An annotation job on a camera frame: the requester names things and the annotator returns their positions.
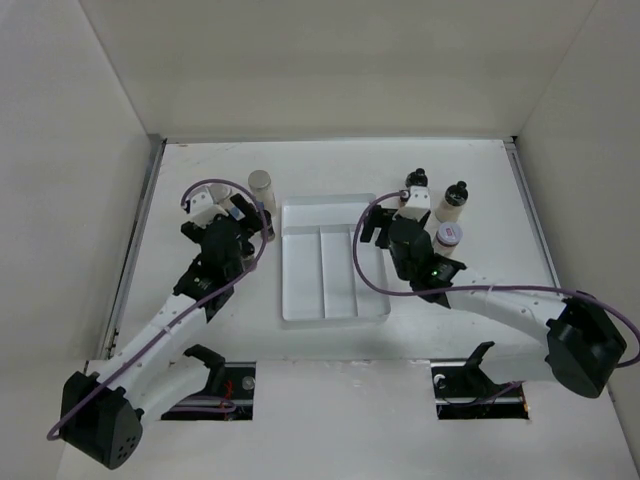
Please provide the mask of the pink cap spice bottle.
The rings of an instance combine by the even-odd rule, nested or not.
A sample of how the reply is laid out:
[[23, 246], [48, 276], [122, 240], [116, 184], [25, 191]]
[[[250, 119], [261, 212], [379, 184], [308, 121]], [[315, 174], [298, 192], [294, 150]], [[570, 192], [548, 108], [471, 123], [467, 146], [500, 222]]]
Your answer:
[[436, 254], [449, 257], [460, 244], [463, 232], [456, 222], [443, 222], [438, 227], [432, 247]]

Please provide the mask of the small black cap spice jar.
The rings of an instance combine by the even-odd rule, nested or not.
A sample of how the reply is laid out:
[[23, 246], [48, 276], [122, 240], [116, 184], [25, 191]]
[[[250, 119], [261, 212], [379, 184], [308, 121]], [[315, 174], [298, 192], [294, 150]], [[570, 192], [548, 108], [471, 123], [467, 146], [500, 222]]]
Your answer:
[[261, 235], [265, 242], [273, 241], [275, 239], [275, 231], [271, 213], [264, 209], [258, 210], [256, 218], [256, 232]]

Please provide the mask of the black top brown grinder bottle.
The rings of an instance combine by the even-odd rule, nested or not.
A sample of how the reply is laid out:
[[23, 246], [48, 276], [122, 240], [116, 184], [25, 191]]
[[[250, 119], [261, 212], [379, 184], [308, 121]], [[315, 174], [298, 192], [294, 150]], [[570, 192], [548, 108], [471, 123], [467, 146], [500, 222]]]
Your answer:
[[429, 179], [423, 168], [412, 171], [405, 179], [405, 188], [408, 192], [413, 192], [415, 189], [419, 191], [427, 189], [428, 185]]

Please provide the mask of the silver lid white bottle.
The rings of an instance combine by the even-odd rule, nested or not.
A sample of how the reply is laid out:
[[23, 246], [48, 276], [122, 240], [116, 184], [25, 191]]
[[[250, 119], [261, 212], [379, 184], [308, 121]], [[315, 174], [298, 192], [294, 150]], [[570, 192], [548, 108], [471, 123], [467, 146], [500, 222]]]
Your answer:
[[249, 174], [248, 185], [264, 209], [272, 216], [276, 215], [277, 203], [269, 173], [264, 170], [254, 170]]

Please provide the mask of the white cap blue label bottle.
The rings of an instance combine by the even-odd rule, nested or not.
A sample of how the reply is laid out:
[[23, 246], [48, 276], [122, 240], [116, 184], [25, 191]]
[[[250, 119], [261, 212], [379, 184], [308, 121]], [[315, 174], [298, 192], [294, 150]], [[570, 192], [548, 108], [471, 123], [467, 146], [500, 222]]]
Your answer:
[[226, 184], [214, 183], [208, 186], [209, 193], [217, 205], [229, 213], [236, 220], [241, 220], [244, 214], [231, 201], [234, 194], [232, 187]]

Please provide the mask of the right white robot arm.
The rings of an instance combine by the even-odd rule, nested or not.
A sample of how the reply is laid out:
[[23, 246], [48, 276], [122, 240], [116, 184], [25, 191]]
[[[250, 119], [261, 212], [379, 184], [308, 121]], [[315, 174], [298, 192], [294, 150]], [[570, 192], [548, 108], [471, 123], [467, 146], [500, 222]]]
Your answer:
[[409, 285], [404, 296], [480, 315], [536, 342], [504, 353], [481, 342], [464, 366], [466, 388], [483, 396], [509, 382], [555, 381], [579, 396], [599, 397], [627, 349], [612, 310], [582, 292], [491, 282], [436, 253], [425, 222], [372, 203], [357, 221], [352, 245], [373, 242], [388, 250], [398, 278]]

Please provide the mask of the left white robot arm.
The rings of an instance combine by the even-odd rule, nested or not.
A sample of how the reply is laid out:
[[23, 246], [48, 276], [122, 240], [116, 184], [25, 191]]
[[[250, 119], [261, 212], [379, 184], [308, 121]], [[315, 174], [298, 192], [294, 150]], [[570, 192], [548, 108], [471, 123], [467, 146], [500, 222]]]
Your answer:
[[268, 212], [248, 206], [243, 214], [235, 219], [218, 213], [205, 225], [182, 225], [199, 254], [125, 347], [94, 372], [75, 372], [66, 380], [60, 420], [49, 439], [115, 470], [131, 457], [148, 424], [192, 394], [210, 399], [221, 393], [225, 359], [197, 339], [260, 259], [252, 237], [269, 238]]

